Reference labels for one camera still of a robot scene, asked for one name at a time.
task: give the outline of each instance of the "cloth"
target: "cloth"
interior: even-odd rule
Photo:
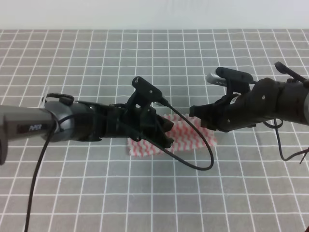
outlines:
[[[189,117],[188,114],[185,114],[184,116],[202,133],[210,146],[217,145],[214,132],[207,128],[202,128],[200,126],[199,118]],[[174,123],[172,130],[166,133],[167,137],[174,139],[171,148],[168,148],[169,151],[174,153],[175,151],[192,150],[195,148],[206,147],[205,143],[195,132],[195,130],[177,114],[164,115],[163,117]],[[163,151],[161,151],[159,148],[145,140],[135,142],[128,138],[127,142],[129,146],[129,154],[131,156],[144,157],[163,153]]]

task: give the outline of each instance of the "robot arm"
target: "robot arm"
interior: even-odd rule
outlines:
[[[309,125],[309,80],[282,63],[275,64],[281,73],[291,75],[287,82],[264,78],[255,82],[245,72],[219,67],[207,80],[227,87],[227,94],[217,102],[190,107],[190,116],[201,119],[211,130],[229,132],[254,127],[271,119]]]

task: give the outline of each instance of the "black cable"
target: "black cable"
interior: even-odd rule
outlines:
[[[34,173],[33,173],[33,177],[32,177],[32,182],[31,182],[31,186],[30,186],[30,194],[29,194],[29,199],[28,199],[28,207],[27,207],[27,215],[26,215],[26,222],[25,222],[24,232],[28,232],[28,228],[29,228],[30,213],[31,213],[31,206],[32,206],[32,198],[33,198],[34,186],[35,186],[35,182],[36,182],[36,179],[37,179],[37,175],[38,175],[38,172],[39,172],[39,169],[40,169],[40,166],[41,166],[41,163],[42,163],[45,151],[47,149],[47,146],[48,146],[49,142],[51,141],[51,139],[52,139],[52,137],[54,135],[55,129],[56,129],[56,123],[53,124],[53,126],[51,127],[51,129],[48,132],[47,139],[46,139],[46,141],[44,143],[44,146],[43,146],[43,148],[41,150],[41,153],[40,153],[37,165],[35,166],[35,169],[34,169]]]
[[[269,124],[269,123],[267,123],[267,122],[263,122],[263,124],[264,124],[265,126],[267,126],[268,128],[271,128],[271,129],[279,129],[280,127],[283,126],[283,121],[281,120],[281,123],[280,123],[279,125],[277,125],[277,123],[276,123],[275,126],[274,126],[274,125],[271,125],[271,124]]]
[[[277,125],[277,121],[274,119],[274,126],[270,127],[272,129],[275,130],[276,132],[276,137],[277,137],[277,141],[278,141],[278,149],[279,149],[279,154],[280,154],[280,157],[283,161],[288,161],[292,158],[294,158],[295,156],[298,156],[298,155],[301,155],[301,154],[304,154],[303,158],[301,159],[300,163],[302,163],[302,161],[304,160],[305,156],[307,155],[307,153],[309,152],[309,148],[307,148],[306,150],[302,150],[302,151],[298,151],[292,155],[290,155],[289,157],[285,158],[283,157],[283,153],[282,153],[282,147],[281,147],[281,141],[280,141],[280,136],[279,136],[279,131],[278,131],[278,128],[280,128],[282,125]]]
[[[211,163],[210,163],[210,165],[208,166],[208,167],[205,167],[205,168],[201,168],[201,167],[197,167],[197,166],[194,166],[194,165],[192,165],[192,164],[190,164],[190,163],[188,163],[188,162],[186,162],[186,161],[184,161],[183,159],[181,159],[181,158],[179,158],[179,157],[177,157],[177,158],[175,158],[174,156],[172,156],[173,158],[175,158],[176,160],[178,160],[179,162],[181,162],[181,163],[183,163],[183,164],[185,164],[185,165],[187,165],[187,166],[189,166],[190,168],[194,168],[194,169],[197,169],[197,170],[201,170],[201,171],[207,171],[207,170],[209,170],[210,168],[212,168],[213,167],[213,163],[214,163],[214,158],[213,158],[213,153],[212,153],[212,150],[211,150],[211,147],[209,146],[209,144],[208,144],[208,142],[207,142],[207,140],[205,139],[205,137],[202,135],[202,133],[188,120],[188,119],[186,119],[178,110],[176,110],[174,107],[172,107],[169,103],[164,103],[164,105],[166,106],[166,107],[168,107],[169,109],[171,109],[172,111],[174,111],[176,114],[178,114],[179,115],[179,117],[181,117],[186,123],[188,123],[189,125],[190,125],[190,127],[192,127],[194,130],[195,130],[195,132],[201,137],[201,139],[203,140],[203,142],[205,143],[205,145],[206,145],[206,147],[207,147],[207,149],[208,149],[208,151],[209,151],[209,155],[210,155],[210,157],[211,157]]]

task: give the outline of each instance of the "white grid line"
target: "white grid line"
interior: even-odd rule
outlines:
[[[286,63],[286,60],[285,60],[285,58],[284,58],[283,53],[282,53],[281,50],[280,50],[280,52],[281,52],[281,54],[282,54],[282,57],[283,57],[284,62]],[[284,163],[284,167],[285,167],[285,169],[286,169],[286,172],[287,172],[288,176],[290,176],[290,173],[289,173],[289,170],[288,170],[288,168],[287,168],[287,166],[286,166],[286,163],[285,163],[285,162],[283,162],[283,163]],[[292,181],[291,181],[290,178],[289,178],[289,180],[290,180],[290,183],[291,183],[291,186],[292,186],[293,193],[295,193],[294,185],[293,185],[293,183],[292,183]],[[301,221],[302,221],[302,223],[303,223],[303,227],[304,227],[304,229],[305,229],[305,228],[306,228],[306,225],[305,225],[305,222],[304,222],[304,218],[303,218],[303,216],[301,215],[301,210],[300,210],[299,202],[298,202],[298,199],[297,199],[296,195],[295,195],[295,201],[296,201],[296,205],[297,205],[297,208],[298,208],[298,212],[299,212],[299,214],[300,214]]]
[[[119,78],[117,78],[116,91],[118,89],[118,79]],[[103,215],[104,215],[105,198],[106,198],[106,188],[107,188],[107,179],[108,179],[107,177],[108,177],[108,172],[109,172],[109,167],[110,167],[111,149],[112,149],[112,138],[110,140],[109,152],[108,152],[108,160],[107,160],[107,168],[106,168],[106,178],[105,178],[105,186],[104,186],[104,196],[103,196],[103,203],[102,203],[102,212],[101,212],[101,220],[100,220],[100,230],[99,230],[99,232],[101,232],[102,228],[103,228],[103,217],[104,217]]]
[[[154,30],[153,30],[153,33],[152,33],[152,70],[151,70],[151,84],[154,85]],[[150,221],[150,232],[153,232],[153,227],[154,227],[154,196],[153,196],[153,193],[154,193],[154,156],[151,156],[151,221]]]
[[[171,91],[171,78],[170,78],[170,60],[169,61],[169,91]],[[175,212],[176,212],[176,232],[178,232],[178,207],[177,207],[177,189],[176,189],[176,168],[175,168],[175,159],[173,159],[173,171],[174,171],[174,195],[175,195]]]
[[[93,37],[93,33],[91,34],[91,40],[90,40],[89,48],[91,47],[92,37]],[[82,93],[82,86],[83,86],[83,83],[84,83],[85,72],[86,72],[86,69],[84,70],[84,74],[83,74],[83,77],[82,77],[82,84],[81,84],[81,87],[80,87],[80,90],[79,90],[78,100],[80,99],[80,96],[81,96],[81,93]],[[83,179],[82,179],[82,186],[81,186],[81,191],[80,191],[78,205],[77,205],[77,215],[76,215],[75,223],[74,223],[74,230],[73,230],[74,232],[76,232],[78,215],[79,215],[79,211],[80,211],[80,207],[81,207],[82,192],[83,192],[83,188],[84,188],[84,180],[85,180],[85,176],[86,176],[86,170],[87,170],[87,164],[88,164],[88,158],[89,158],[89,151],[90,151],[90,142],[88,142],[88,150],[87,150],[87,156],[86,156],[85,167],[84,167],[84,175],[83,175]]]
[[[138,43],[136,43],[136,60],[135,60],[135,75],[136,75],[136,70],[137,70],[137,50],[138,48]],[[130,156],[130,160],[129,160],[129,174],[128,174],[128,184],[127,184],[127,197],[126,197],[126,230],[125,232],[127,232],[127,224],[128,224],[128,212],[129,212],[129,193],[130,193],[130,178],[131,178],[131,160],[132,160],[132,156]]]
[[[232,46],[232,42],[231,42],[231,38],[230,38],[230,34],[229,33],[228,33],[228,37],[229,37],[229,40],[230,40],[230,43],[231,43],[231,46]],[[235,61],[235,64],[236,64],[236,68],[238,70],[238,66],[237,66],[237,63],[236,63],[236,58],[235,58],[235,55],[234,55],[234,51],[232,51],[232,53],[233,53],[234,61]],[[239,155],[239,151],[238,151],[238,145],[237,145],[237,141],[236,141],[236,136],[235,136],[234,131],[232,131],[232,133],[233,133],[233,137],[234,137],[234,140],[235,140],[235,146],[236,146],[237,156],[238,156],[238,159],[239,159],[241,175],[243,177],[242,180],[243,180],[243,183],[244,183],[244,186],[245,186],[245,190],[246,190],[246,194],[247,194],[247,201],[248,201],[248,206],[249,206],[249,212],[251,214],[251,221],[252,221],[252,225],[253,225],[253,232],[255,232],[255,224],[254,224],[254,219],[253,219],[253,215],[252,215],[252,210],[251,210],[251,204],[250,204],[250,199],[249,199],[249,195],[248,195],[247,185],[246,185],[246,181],[245,181],[245,178],[244,178],[244,174],[243,174],[243,170],[242,170],[242,165],[241,165],[241,162],[240,162],[240,155]]]
[[[21,160],[22,160],[22,158],[23,158],[23,156],[24,156],[25,150],[26,150],[26,148],[23,149],[23,152],[22,152],[20,161],[18,162],[18,166],[17,166],[16,172],[15,172],[14,178],[13,178],[13,182],[12,182],[11,188],[10,188],[9,196],[8,196],[8,198],[6,199],[6,203],[5,203],[4,208],[3,208],[3,212],[4,212],[4,213],[5,213],[6,210],[7,210],[7,207],[8,207],[8,204],[9,204],[9,200],[10,200],[10,195],[11,195],[11,193],[12,193],[12,191],[13,191],[13,187],[14,187],[14,184],[15,184],[15,181],[16,181],[16,178],[17,178],[17,174],[18,174],[18,172],[19,172],[19,168],[20,168],[20,165],[21,165]],[[0,218],[0,227],[1,227],[2,222],[3,222],[3,218],[4,218],[4,216],[2,215],[1,218]]]
[[[51,72],[51,69],[52,69],[52,66],[49,70],[49,75],[47,76],[47,79],[46,79],[46,82],[45,82],[45,87],[46,88],[46,85],[48,83],[48,78],[50,76],[50,72]],[[67,159],[67,155],[68,155],[68,150],[69,150],[69,145],[70,145],[70,141],[68,142],[68,146],[67,146],[67,149],[66,149],[66,154],[64,156],[64,160],[63,160],[63,164],[62,164],[62,168],[61,168],[61,174],[60,174],[60,178],[59,178],[59,181],[58,181],[58,186],[57,186],[57,191],[56,191],[56,196],[55,196],[55,201],[54,201],[54,205],[53,205],[53,211],[52,211],[52,214],[51,214],[51,217],[50,217],[50,221],[49,221],[49,226],[48,226],[48,232],[51,231],[51,228],[52,228],[52,224],[53,224],[53,218],[54,218],[54,215],[55,215],[55,209],[56,209],[56,203],[57,203],[57,200],[58,200],[58,194],[59,194],[59,190],[60,190],[60,185],[61,185],[61,177],[63,176],[63,171],[64,171],[64,167],[65,167],[65,160]]]
[[[220,64],[220,60],[219,60],[219,56],[218,56],[218,51],[216,50],[216,54],[217,54],[217,58],[218,58],[218,64]],[[217,155],[217,146],[215,147],[215,151],[216,151],[216,156],[217,156],[217,160],[218,160],[218,155]],[[224,203],[224,207],[225,207],[225,218],[226,218],[226,223],[227,223],[227,228],[228,230],[230,231],[230,226],[229,226],[229,221],[228,221],[228,216],[227,216],[227,209],[226,209],[226,202],[225,202],[225,197],[224,197],[224,191],[223,191],[223,184],[222,184],[222,177],[221,177],[221,171],[219,171],[219,176],[220,176],[220,184],[221,184],[221,190],[222,190],[222,197],[223,197],[223,203]]]
[[[184,65],[185,65],[185,73],[186,73],[186,80],[187,80],[187,89],[188,89],[188,101],[189,101],[189,106],[191,106],[191,101],[190,101],[190,89],[189,89],[189,80],[188,80],[188,69],[187,69],[187,60],[184,59]],[[194,149],[194,157],[195,157],[195,166],[197,166],[197,161],[196,161],[196,150]],[[199,190],[199,181],[198,181],[198,173],[196,170],[196,175],[197,175],[197,189],[198,189],[198,201],[199,201],[199,211],[201,213],[201,227],[202,227],[202,232],[204,232],[204,219],[202,215],[202,202],[201,202],[201,195],[200,195],[200,190]]]
[[[262,158],[262,154],[261,154],[260,147],[258,146],[258,141],[257,141],[256,132],[255,132],[255,129],[254,129],[254,128],[253,128],[253,131],[254,131],[254,138],[255,138],[256,145],[257,145],[257,149],[258,149],[258,152],[259,152],[259,155],[260,155],[260,159],[261,159],[263,171],[264,171],[264,174],[265,174],[265,177],[266,177],[267,187],[268,187],[268,190],[269,190],[269,192],[270,192],[270,194],[271,194],[271,189],[270,189],[268,177],[267,177],[267,174],[266,174],[266,169],[265,169],[265,166],[264,166],[264,163],[263,163],[263,158]],[[274,199],[273,199],[272,195],[270,195],[270,197],[271,197],[272,205],[273,205],[273,207],[274,207],[274,211],[275,211],[275,215],[276,215],[276,221],[277,221],[278,229],[279,229],[279,232],[281,232],[281,226],[280,226],[280,223],[279,223],[279,218],[278,218],[278,215],[277,215],[277,209],[276,209],[276,206],[275,206],[275,202],[274,202]]]

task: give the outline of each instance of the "red and white cloth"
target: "red and white cloth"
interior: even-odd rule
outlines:
[[[206,138],[210,146],[216,146],[217,140],[214,137],[212,130],[202,128],[200,126],[200,119],[197,117],[189,117],[188,114],[184,115]],[[206,147],[200,136],[187,124],[182,118],[176,114],[164,115],[164,118],[172,121],[174,126],[172,130],[166,133],[167,137],[174,139],[174,142],[168,150],[171,152],[192,150],[195,148]],[[153,154],[163,153],[159,148],[152,145],[148,141],[141,140],[135,142],[128,138],[129,154],[131,156],[150,156]]]

